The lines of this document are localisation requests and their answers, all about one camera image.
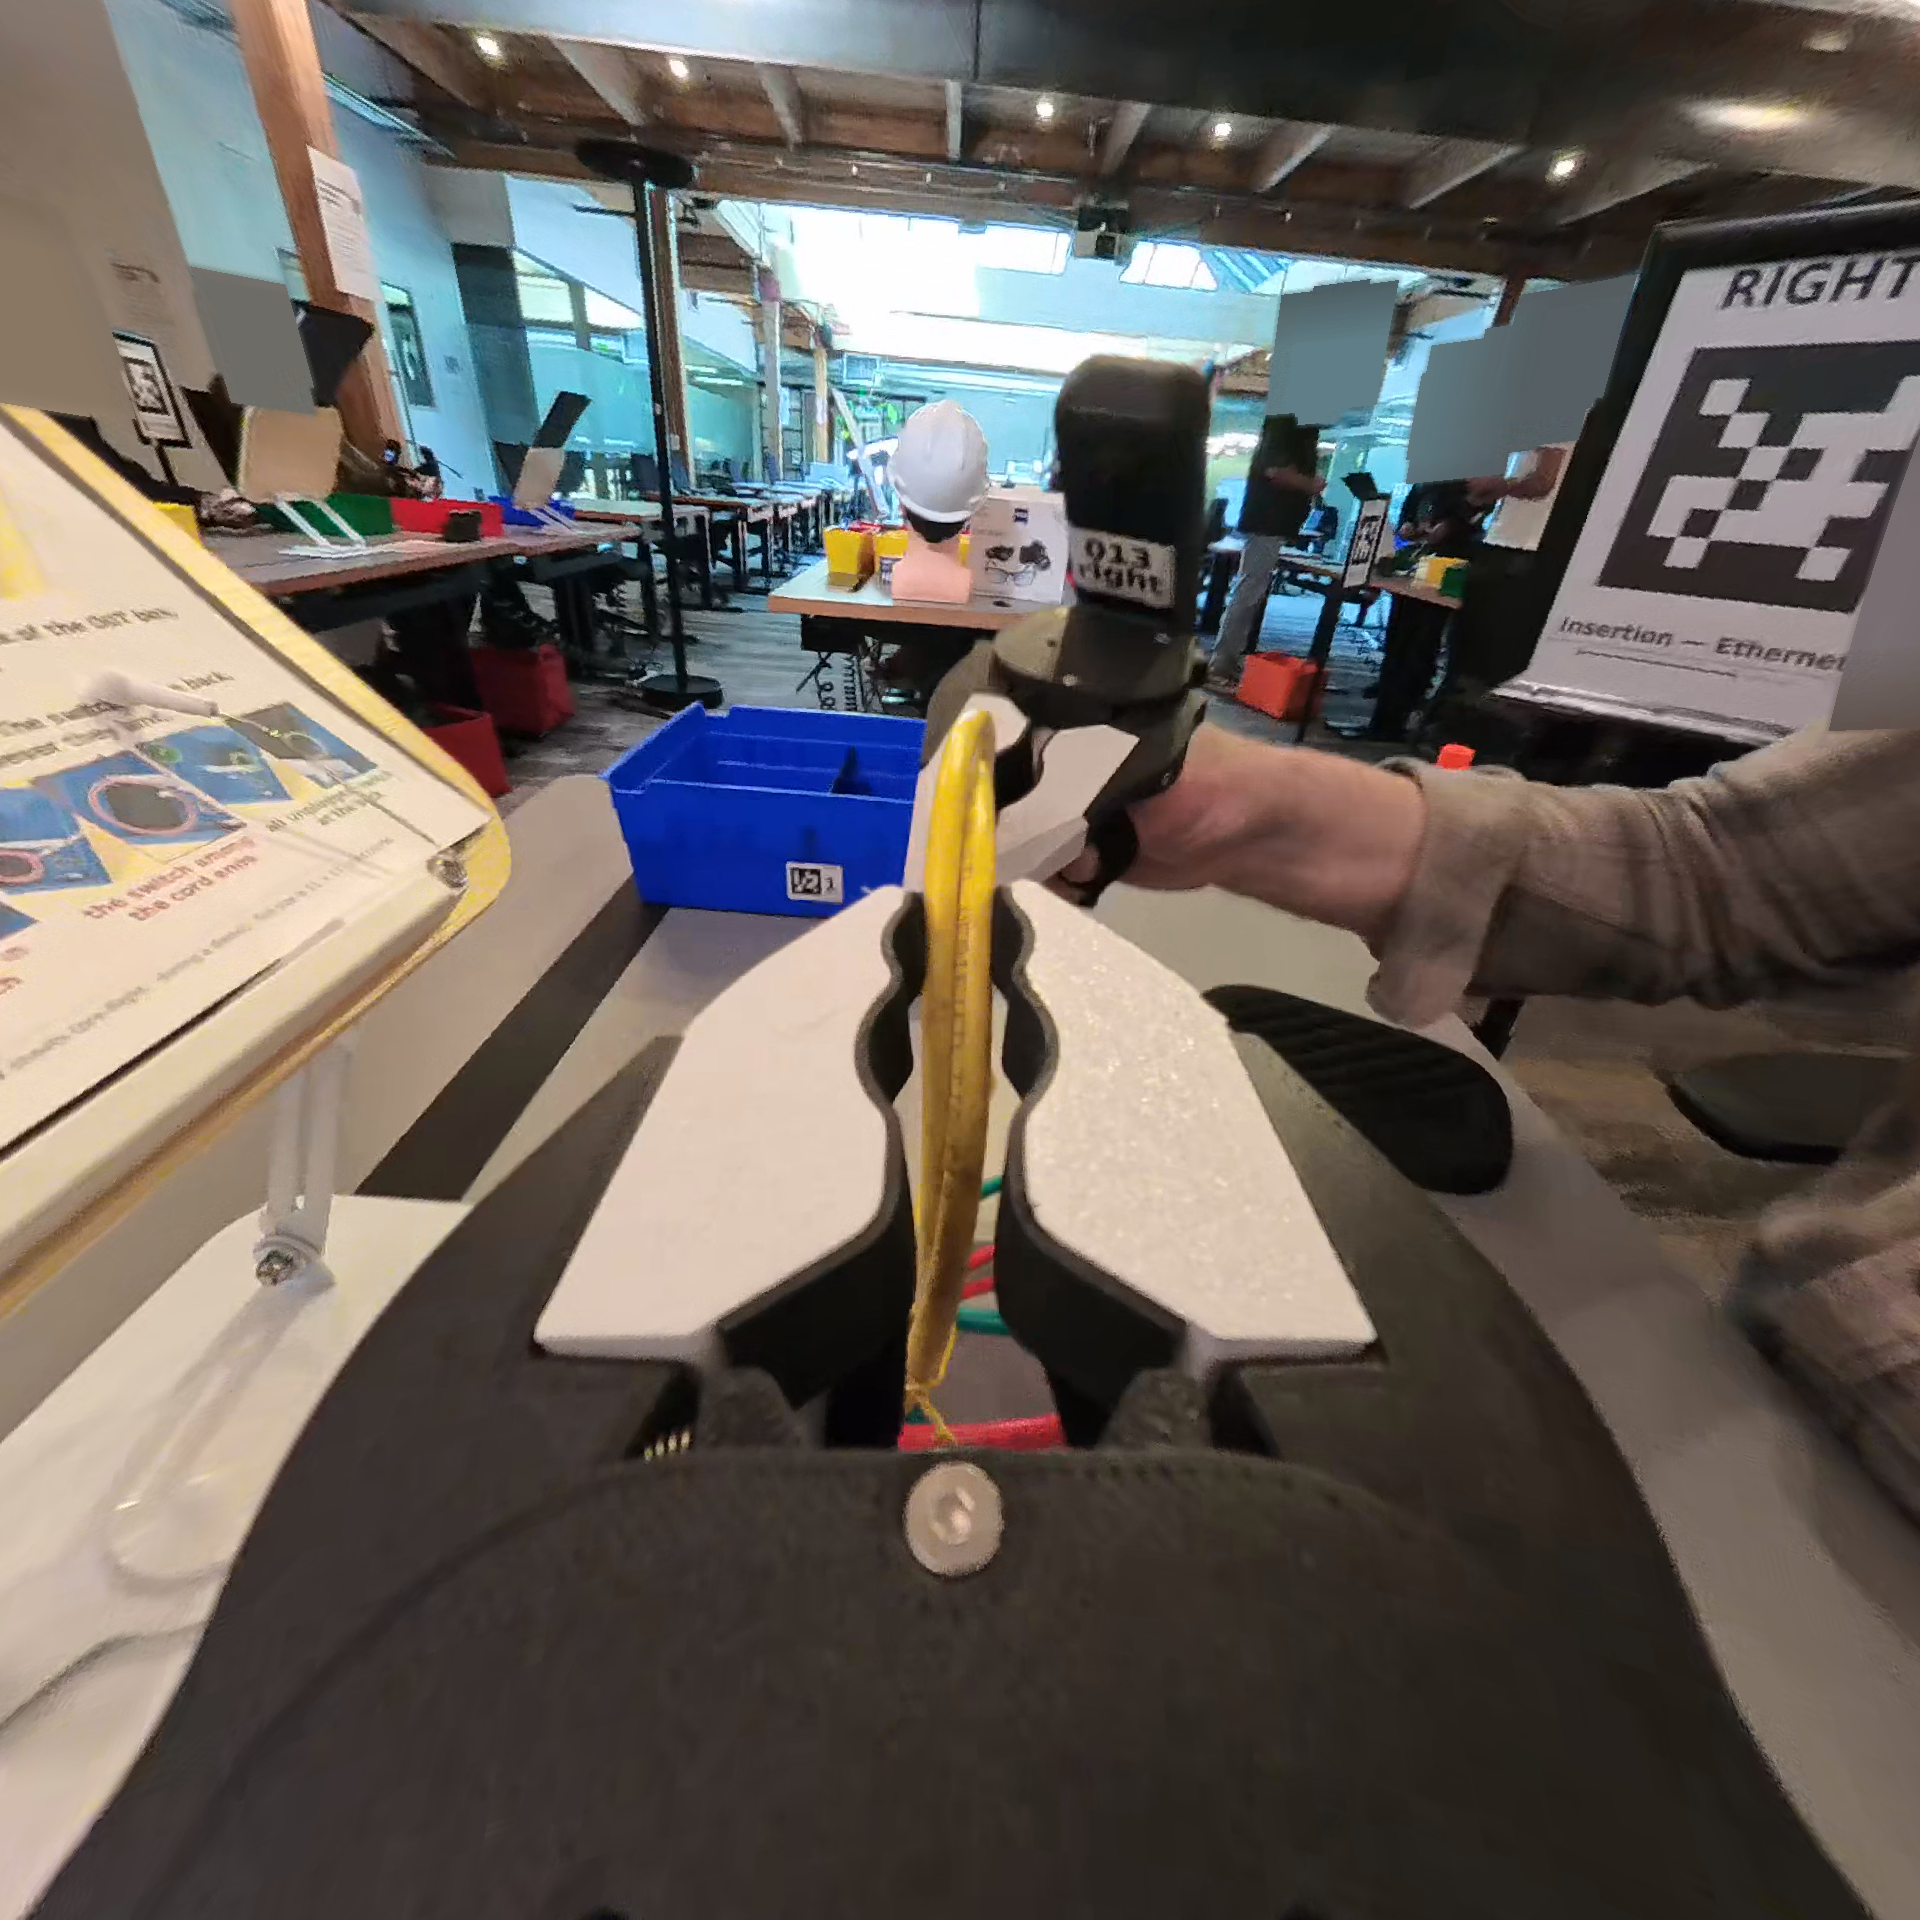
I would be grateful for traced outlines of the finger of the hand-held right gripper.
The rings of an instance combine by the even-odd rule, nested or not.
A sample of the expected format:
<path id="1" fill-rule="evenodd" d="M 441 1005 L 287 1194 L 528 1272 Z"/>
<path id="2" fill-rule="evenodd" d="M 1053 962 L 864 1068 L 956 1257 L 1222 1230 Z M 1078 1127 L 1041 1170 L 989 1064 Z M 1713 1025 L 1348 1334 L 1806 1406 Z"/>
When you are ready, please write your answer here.
<path id="1" fill-rule="evenodd" d="M 1140 746 L 1119 727 L 1027 727 L 998 757 L 1013 797 L 998 804 L 993 873 L 998 886 L 1048 879 L 1088 850 L 1108 789 Z"/>
<path id="2" fill-rule="evenodd" d="M 949 704 L 942 710 L 928 710 L 921 741 L 921 769 L 903 862 L 903 886 L 909 894 L 921 894 L 926 886 L 939 764 L 952 725 L 967 713 L 987 713 L 991 722 L 991 777 L 996 808 L 1015 804 L 1037 780 L 1036 729 L 1030 717 L 1021 713 L 1013 698 L 998 692 L 974 692 L 960 704 Z"/>

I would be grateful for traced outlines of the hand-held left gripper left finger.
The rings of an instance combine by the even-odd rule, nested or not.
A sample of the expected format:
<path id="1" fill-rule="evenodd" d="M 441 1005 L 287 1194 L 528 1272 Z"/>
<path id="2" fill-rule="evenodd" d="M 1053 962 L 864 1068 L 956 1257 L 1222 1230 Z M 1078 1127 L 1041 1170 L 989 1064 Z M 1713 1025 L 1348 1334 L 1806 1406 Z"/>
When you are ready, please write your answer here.
<path id="1" fill-rule="evenodd" d="M 883 885 L 705 1001 L 567 1250 L 542 1352 L 758 1370 L 829 1447 L 896 1452 L 924 962 L 921 898 Z"/>

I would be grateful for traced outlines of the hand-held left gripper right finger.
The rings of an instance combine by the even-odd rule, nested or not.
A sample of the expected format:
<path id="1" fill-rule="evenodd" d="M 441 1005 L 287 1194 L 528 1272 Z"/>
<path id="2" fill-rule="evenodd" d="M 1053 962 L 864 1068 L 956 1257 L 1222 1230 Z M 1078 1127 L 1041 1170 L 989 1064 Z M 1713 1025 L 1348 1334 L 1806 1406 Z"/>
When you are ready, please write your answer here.
<path id="1" fill-rule="evenodd" d="M 991 911 L 998 1319 L 1064 1448 L 1173 1375 L 1371 1365 L 1377 1328 L 1228 1018 L 1037 879 Z"/>

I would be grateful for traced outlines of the person's right forearm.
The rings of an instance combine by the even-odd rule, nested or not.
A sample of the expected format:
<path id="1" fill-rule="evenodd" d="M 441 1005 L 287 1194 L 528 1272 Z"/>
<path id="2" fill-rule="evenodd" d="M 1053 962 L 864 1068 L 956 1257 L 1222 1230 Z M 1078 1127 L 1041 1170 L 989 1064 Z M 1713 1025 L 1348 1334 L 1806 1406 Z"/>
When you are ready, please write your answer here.
<path id="1" fill-rule="evenodd" d="M 1806 729 L 1660 789 L 1388 769 L 1423 796 L 1371 1005 L 1464 999 L 1723 1010 L 1915 967 L 1918 733 Z"/>

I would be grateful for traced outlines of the person's right hand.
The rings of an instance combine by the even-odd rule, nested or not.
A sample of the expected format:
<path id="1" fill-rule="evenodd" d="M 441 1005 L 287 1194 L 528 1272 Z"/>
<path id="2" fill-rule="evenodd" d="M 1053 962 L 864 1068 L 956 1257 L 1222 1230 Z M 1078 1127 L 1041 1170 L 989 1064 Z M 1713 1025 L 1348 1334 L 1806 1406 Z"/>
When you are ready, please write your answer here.
<path id="1" fill-rule="evenodd" d="M 1091 848 L 1053 878 L 1057 894 L 1217 889 L 1377 953 L 1420 871 L 1427 796 L 1371 764 L 1201 725 L 1174 781 L 1126 816 L 1132 862 L 1108 873 Z"/>

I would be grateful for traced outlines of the white printed box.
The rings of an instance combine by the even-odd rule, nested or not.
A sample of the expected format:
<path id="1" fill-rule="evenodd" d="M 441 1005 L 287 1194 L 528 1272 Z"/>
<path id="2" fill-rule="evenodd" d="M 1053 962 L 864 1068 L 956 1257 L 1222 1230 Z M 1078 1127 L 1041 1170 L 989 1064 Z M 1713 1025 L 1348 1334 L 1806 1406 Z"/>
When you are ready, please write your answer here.
<path id="1" fill-rule="evenodd" d="M 1068 597 L 1064 495 L 1041 486 L 991 486 L 967 527 L 974 598 L 1007 607 L 1056 607 Z"/>

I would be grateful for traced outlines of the white hard hat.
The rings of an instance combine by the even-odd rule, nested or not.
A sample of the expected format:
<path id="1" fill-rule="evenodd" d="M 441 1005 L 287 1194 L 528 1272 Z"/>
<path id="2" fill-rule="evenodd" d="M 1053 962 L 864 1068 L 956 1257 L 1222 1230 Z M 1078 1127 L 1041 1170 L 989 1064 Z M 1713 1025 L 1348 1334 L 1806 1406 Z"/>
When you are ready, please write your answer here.
<path id="1" fill-rule="evenodd" d="M 901 426 L 889 477 L 903 513 L 967 524 L 991 485 L 983 426 L 956 399 L 919 406 Z"/>

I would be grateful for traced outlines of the wooden work table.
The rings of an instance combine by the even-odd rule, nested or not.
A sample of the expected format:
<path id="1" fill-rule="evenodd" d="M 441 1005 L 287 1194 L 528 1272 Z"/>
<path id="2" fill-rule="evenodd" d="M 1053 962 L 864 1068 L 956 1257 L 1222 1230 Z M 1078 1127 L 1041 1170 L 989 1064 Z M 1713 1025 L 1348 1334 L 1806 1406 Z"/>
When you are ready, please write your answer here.
<path id="1" fill-rule="evenodd" d="M 956 632 L 998 632 L 1021 617 L 1063 613 L 1057 605 L 1020 604 L 993 597 L 968 597 L 964 604 L 896 600 L 889 588 L 871 576 L 857 585 L 832 576 L 827 562 L 805 567 L 766 594 L 769 613 L 799 618 L 854 622 L 861 625 L 942 628 Z"/>

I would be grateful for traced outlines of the pink mannequin head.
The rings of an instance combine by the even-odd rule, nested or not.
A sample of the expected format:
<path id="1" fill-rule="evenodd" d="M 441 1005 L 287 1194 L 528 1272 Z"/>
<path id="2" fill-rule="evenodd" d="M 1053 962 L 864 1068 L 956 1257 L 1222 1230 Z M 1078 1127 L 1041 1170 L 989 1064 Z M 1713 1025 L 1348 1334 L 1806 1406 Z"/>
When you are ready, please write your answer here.
<path id="1" fill-rule="evenodd" d="M 879 557 L 883 585 L 896 605 L 960 607 L 974 597 L 968 519 L 933 519 L 901 508 L 899 534 Z"/>

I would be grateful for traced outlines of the blue plastic bin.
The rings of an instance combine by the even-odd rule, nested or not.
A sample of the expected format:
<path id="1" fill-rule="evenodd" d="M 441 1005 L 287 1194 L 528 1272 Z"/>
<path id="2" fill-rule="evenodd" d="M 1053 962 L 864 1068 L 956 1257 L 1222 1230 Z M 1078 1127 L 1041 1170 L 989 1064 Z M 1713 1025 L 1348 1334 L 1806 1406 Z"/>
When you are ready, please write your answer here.
<path id="1" fill-rule="evenodd" d="M 606 769 L 640 900 L 827 918 L 899 885 L 921 750 L 919 717 L 676 713 Z"/>

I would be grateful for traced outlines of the red plastic bin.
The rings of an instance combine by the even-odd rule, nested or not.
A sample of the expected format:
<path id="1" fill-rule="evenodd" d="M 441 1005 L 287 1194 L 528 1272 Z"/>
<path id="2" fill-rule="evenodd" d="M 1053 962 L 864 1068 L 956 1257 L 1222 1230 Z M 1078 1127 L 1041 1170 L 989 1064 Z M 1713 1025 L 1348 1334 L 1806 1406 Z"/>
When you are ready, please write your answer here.
<path id="1" fill-rule="evenodd" d="M 431 704 L 422 733 L 456 761 L 489 799 L 503 799 L 512 791 L 495 722 L 486 710 Z"/>
<path id="2" fill-rule="evenodd" d="M 469 663 L 483 710 L 503 735 L 553 735 L 577 713 L 567 658 L 556 642 L 475 642 Z"/>

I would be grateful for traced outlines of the black framed marker sign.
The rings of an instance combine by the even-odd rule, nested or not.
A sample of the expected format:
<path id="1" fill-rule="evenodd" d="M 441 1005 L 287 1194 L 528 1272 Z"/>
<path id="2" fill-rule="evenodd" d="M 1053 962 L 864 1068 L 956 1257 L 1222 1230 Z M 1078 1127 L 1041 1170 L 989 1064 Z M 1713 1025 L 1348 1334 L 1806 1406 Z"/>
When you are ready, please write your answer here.
<path id="1" fill-rule="evenodd" d="M 1664 223 L 1504 704 L 1765 745 L 1915 607 L 1918 202 Z"/>

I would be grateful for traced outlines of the white paper notice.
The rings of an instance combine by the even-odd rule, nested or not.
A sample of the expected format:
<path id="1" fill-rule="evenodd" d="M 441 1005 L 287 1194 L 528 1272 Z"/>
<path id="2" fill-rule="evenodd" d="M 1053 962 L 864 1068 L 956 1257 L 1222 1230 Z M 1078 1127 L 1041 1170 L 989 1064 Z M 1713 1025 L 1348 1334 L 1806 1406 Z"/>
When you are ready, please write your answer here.
<path id="1" fill-rule="evenodd" d="M 379 298 L 379 274 L 372 256 L 365 193 L 357 172 L 319 149 L 309 149 L 307 159 L 332 285 L 347 298 L 374 304 Z"/>

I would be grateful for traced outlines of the small marker tag sign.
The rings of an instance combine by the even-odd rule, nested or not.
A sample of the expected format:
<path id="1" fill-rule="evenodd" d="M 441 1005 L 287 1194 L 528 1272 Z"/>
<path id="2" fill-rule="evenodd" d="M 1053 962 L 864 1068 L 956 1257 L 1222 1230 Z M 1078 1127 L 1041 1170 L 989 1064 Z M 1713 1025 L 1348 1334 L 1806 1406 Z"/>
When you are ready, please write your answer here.
<path id="1" fill-rule="evenodd" d="M 134 433 L 151 447 L 189 445 L 185 406 L 153 337 L 112 332 L 119 370 L 127 388 Z"/>

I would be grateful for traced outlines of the wooden pillar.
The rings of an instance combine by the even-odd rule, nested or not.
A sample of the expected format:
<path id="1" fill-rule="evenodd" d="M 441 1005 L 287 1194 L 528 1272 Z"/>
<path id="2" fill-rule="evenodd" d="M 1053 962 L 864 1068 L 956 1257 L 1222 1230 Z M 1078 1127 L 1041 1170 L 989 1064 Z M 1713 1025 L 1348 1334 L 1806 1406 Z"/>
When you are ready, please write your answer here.
<path id="1" fill-rule="evenodd" d="M 307 2 L 229 2 L 278 199 L 294 237 L 311 304 L 365 319 L 372 332 L 342 375 L 335 404 L 347 440 L 371 458 L 405 438 L 393 375 L 379 336 L 379 304 L 335 280 L 312 152 L 339 159 L 319 47 Z"/>

